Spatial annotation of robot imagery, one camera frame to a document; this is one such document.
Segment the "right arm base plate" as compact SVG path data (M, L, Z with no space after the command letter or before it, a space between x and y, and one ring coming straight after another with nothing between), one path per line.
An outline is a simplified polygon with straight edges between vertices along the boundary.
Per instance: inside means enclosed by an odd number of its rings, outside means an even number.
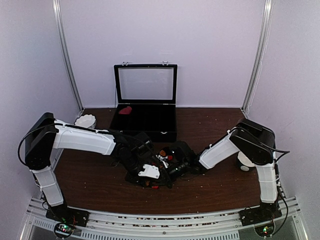
M254 208L245 208L239 211L239 218L242 226L255 225L263 222L271 221L274 218L282 216L281 210L271 211L263 209L261 206Z

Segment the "black red orange argyle sock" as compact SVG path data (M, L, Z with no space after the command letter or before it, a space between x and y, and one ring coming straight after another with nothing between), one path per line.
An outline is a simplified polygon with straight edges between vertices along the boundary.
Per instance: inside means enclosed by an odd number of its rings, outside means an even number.
M164 147L162 148L156 155L161 155L161 156L168 156L168 163L169 165L171 164L171 161L173 160L173 155L169 151L169 147ZM163 163L156 157L154 158L152 162L144 163L152 166L156 166L159 169L160 172L160 177L158 179L154 178L149 178L149 177L142 177L144 180L144 185L145 187L153 188L153 189L158 189L159 186L167 186L168 188L172 188L174 179L171 179L167 169L163 165Z

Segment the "left aluminium frame post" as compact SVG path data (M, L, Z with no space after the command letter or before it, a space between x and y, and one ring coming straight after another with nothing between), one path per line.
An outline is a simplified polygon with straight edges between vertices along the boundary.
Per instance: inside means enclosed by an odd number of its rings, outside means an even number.
M62 55L63 55L63 62L66 68L67 72L67 77L70 83L71 91L73 94L73 97L75 99L75 102L77 104L78 110L80 113L84 111L84 106L81 101L81 97L79 94L79 90L76 84L73 68L72 68L72 63L68 51L68 46L67 46L67 40L66 40L66 35L65 35L65 30L64 30L64 24L63 24L63 17L62 17L62 12L61 12L61 1L60 0L53 0L52 1L52 6L53 6L53 13L56 21L56 26L59 34L59 41L60 41L60 46L62 50Z

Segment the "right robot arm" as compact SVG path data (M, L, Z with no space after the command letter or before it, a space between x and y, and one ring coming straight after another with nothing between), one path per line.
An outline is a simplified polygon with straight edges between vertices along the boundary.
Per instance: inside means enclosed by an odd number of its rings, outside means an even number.
M276 153L286 155L289 151L276 149L275 133L270 128L243 118L222 138L198 154L184 141L176 141L165 153L176 161L168 168L173 179L186 172L203 174L234 154L242 155L244 159L241 164L257 170L260 206L256 216L266 221L277 211L280 174Z

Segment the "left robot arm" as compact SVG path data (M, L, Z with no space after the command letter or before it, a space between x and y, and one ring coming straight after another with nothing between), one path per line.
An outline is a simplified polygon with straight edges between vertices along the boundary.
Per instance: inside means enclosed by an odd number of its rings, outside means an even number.
M67 222L72 211L52 168L52 150L110 156L124 166L133 183L171 188L173 181L152 148L152 141L144 132L131 136L115 130L86 128L58 120L46 112L20 141L17 157L32 172L49 210L61 222Z

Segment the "aluminium frame post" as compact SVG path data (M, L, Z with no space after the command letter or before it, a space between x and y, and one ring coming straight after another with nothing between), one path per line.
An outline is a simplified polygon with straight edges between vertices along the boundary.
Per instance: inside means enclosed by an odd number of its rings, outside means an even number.
M264 1L264 9L263 9L263 16L262 16L257 50L255 54L255 59L253 62L253 68L251 71L249 84L248 84L245 98L241 107L241 110L246 118L249 116L250 106L252 105L254 95L257 89L258 81L260 78L261 70L262 70L263 57L267 49L268 39L270 34L273 6L274 6L273 0Z
M79 90L76 84L73 68L72 68L72 63L68 51L68 46L67 46L67 40L66 40L66 35L65 35L65 30L64 30L64 24L63 24L63 17L62 17L62 12L61 12L61 1L60 0L53 0L52 1L52 6L53 6L53 13L56 21L56 26L59 34L59 41L60 41L60 46L62 50L62 55L63 55L63 62L66 68L67 72L67 77L70 83L71 91L73 94L73 97L75 99L75 102L77 104L78 110L80 113L84 111L84 106L81 101L81 97L79 94Z

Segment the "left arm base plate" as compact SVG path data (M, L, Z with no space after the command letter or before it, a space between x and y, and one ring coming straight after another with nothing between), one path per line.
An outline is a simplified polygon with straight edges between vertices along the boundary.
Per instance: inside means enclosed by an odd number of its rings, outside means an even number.
M86 227L90 213L86 210L73 208L49 209L45 217L71 226Z

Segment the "front aluminium rail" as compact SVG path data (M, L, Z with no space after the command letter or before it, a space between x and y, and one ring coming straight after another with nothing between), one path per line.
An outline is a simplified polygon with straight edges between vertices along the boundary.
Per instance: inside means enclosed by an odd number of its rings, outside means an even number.
M258 235L261 225L244 226L239 212L225 211L146 215L105 211L89 212L86 226L77 226L66 240L309 240L300 207L295 197L286 199L287 219L275 236ZM46 218L43 200L31 198L24 226L18 240L58 240L54 234L57 221Z

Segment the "right aluminium frame post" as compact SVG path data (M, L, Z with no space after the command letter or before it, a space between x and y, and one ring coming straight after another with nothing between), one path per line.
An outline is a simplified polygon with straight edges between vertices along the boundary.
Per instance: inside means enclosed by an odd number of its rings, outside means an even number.
M252 105L254 95L257 89L258 81L260 78L261 70L262 70L263 57L267 49L268 39L270 34L273 6L274 6L273 0L264 1L264 9L263 9L263 16L262 16L257 50L255 54L255 59L253 62L253 68L251 71L249 84L248 84L245 98L241 107L241 110L246 118L249 116L250 106Z

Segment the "black display box with lid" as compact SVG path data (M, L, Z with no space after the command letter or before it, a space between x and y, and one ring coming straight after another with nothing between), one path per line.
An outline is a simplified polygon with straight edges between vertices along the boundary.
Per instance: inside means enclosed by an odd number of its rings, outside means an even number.
M109 128L127 135L146 133L155 143L177 140L178 65L169 63L114 65L117 106ZM127 106L130 115L120 115Z

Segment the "white and navy bowl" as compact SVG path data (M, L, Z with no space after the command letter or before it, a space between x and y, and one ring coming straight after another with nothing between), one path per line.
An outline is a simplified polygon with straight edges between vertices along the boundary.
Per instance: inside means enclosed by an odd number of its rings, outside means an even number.
M241 151L237 154L236 166L243 172L250 172L255 169L255 164Z

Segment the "maroon purple striped sock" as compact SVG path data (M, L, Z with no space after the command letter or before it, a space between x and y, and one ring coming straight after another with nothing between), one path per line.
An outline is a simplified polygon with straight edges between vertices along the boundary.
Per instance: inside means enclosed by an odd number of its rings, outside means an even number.
M119 115L130 115L131 112L132 112L132 108L131 108L130 106L127 106L127 107L121 109L121 110L118 112L118 114L119 114Z

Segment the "white fluted bowl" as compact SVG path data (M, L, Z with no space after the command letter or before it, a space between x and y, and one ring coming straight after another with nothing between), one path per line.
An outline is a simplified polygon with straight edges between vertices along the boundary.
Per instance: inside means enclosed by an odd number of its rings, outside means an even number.
M94 129L96 127L97 119L92 114L85 114L76 119L75 126Z

